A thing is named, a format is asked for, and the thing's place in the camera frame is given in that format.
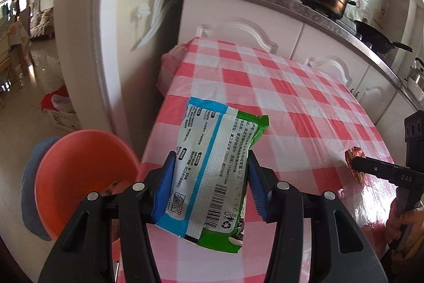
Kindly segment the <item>person right hand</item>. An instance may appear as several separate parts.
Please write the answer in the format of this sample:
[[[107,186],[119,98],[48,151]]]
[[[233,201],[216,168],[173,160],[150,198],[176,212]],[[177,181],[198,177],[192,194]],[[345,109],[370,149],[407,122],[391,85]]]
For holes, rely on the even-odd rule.
[[[409,250],[423,237],[423,206],[402,213],[397,216],[397,199],[390,205],[390,215],[385,226],[385,241],[392,243],[401,237],[401,226],[410,225],[410,234],[405,240],[403,249]]]

